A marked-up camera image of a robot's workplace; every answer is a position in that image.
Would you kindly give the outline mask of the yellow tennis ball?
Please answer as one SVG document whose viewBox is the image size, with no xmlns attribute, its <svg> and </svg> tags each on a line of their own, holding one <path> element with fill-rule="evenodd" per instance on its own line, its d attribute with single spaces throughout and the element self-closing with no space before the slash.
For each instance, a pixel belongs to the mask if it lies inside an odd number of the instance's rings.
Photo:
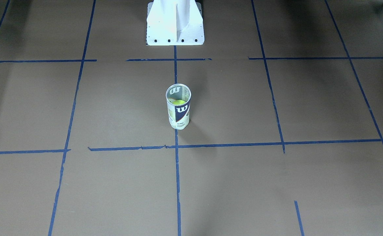
<svg viewBox="0 0 383 236">
<path fill-rule="evenodd" d="M 174 100 L 172 101 L 172 104 L 175 105 L 175 106 L 181 106 L 183 104 L 185 104 L 186 102 L 184 100 Z"/>
</svg>

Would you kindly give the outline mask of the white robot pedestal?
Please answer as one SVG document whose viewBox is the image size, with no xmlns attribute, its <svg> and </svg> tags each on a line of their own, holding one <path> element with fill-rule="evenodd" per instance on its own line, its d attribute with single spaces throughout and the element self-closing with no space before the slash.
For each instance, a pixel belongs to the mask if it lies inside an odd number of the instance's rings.
<svg viewBox="0 0 383 236">
<path fill-rule="evenodd" d="M 146 44 L 203 45 L 201 3 L 195 0 L 154 0 L 148 3 Z"/>
</svg>

